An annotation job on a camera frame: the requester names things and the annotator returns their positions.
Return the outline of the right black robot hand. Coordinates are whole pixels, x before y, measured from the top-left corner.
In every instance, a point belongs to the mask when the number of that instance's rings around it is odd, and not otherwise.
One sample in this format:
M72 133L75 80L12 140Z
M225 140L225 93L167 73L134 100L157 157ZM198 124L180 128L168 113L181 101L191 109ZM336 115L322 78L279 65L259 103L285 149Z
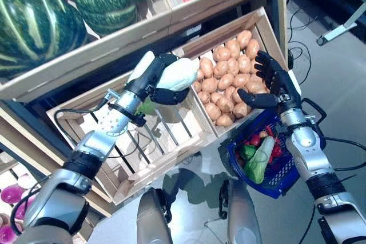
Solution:
M262 78L269 94L252 93L238 89L237 93L253 109L275 109L279 114L289 109L301 108L301 95L297 92L287 71L268 53L258 51L255 57L257 76Z

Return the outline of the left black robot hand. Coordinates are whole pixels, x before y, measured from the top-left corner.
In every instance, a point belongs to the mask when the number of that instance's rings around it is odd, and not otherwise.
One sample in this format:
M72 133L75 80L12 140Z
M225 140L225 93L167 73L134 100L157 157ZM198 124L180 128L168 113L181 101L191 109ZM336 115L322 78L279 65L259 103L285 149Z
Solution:
M174 54L155 56L148 51L133 70L124 91L131 92L141 102L150 98L161 105L177 105L187 97L194 81L194 73L181 67L184 62Z

